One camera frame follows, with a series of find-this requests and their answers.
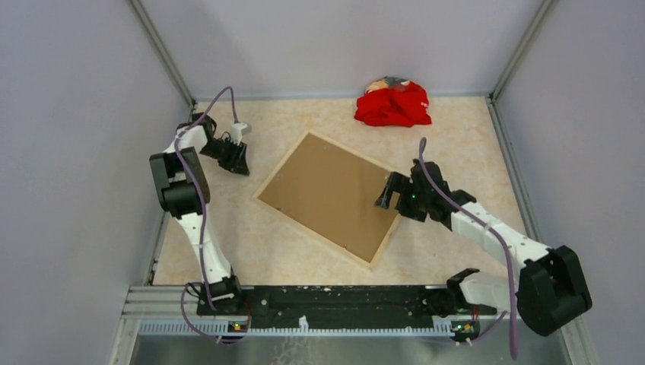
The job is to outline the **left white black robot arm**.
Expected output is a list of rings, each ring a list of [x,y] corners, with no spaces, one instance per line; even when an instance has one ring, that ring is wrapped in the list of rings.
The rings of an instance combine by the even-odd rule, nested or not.
[[[252,128],[235,121],[219,138],[216,129],[210,116],[195,113],[178,126],[168,148],[149,158],[160,206],[183,228],[199,261],[200,316],[235,315],[244,302],[240,282],[208,218],[211,195],[199,158],[210,157],[230,173],[249,175],[243,138]]]

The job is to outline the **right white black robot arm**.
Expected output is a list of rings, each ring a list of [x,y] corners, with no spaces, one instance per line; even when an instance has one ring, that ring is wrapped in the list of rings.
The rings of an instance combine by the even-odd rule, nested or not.
[[[504,264],[505,278],[465,269],[447,282],[446,304],[455,313],[474,305],[505,311],[537,335],[549,336],[593,308],[579,256],[568,246],[550,247],[505,224],[465,190],[452,190],[434,162],[413,161],[409,175],[392,171],[378,208],[395,209],[406,218],[441,223],[475,241]]]

